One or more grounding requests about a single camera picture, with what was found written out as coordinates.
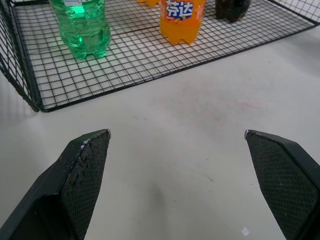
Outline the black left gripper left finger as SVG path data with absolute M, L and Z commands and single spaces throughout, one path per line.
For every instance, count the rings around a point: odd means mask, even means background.
M 71 140 L 0 228 L 2 240 L 83 240 L 100 193 L 109 129 Z

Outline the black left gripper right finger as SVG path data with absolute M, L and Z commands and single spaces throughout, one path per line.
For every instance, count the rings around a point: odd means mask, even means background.
M 261 193 L 287 240 L 320 238 L 320 166 L 295 141 L 247 129 Z

